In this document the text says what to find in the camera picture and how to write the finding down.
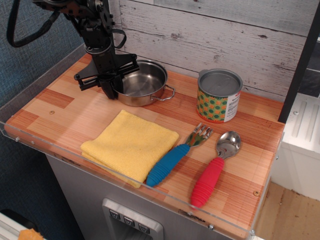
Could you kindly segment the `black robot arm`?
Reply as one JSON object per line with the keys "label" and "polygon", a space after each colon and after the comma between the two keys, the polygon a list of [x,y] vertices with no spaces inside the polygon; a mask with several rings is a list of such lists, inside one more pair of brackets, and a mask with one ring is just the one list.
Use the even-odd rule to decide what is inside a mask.
{"label": "black robot arm", "polygon": [[43,10],[64,14],[82,37],[91,62],[74,75],[79,88],[84,91],[100,87],[112,100],[123,93],[124,76],[139,70],[139,65],[136,54],[116,54],[127,36],[122,29],[114,28],[108,1],[35,0],[34,4]]}

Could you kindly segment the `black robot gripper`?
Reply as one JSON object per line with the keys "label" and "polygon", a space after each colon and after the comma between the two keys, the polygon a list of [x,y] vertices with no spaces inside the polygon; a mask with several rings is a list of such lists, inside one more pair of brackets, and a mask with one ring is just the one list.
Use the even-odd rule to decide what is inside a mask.
{"label": "black robot gripper", "polygon": [[74,75],[79,88],[84,91],[95,86],[102,88],[105,95],[115,100],[115,90],[123,90],[124,76],[139,70],[136,54],[116,54],[112,45],[107,47],[85,47],[91,56],[88,66]]}

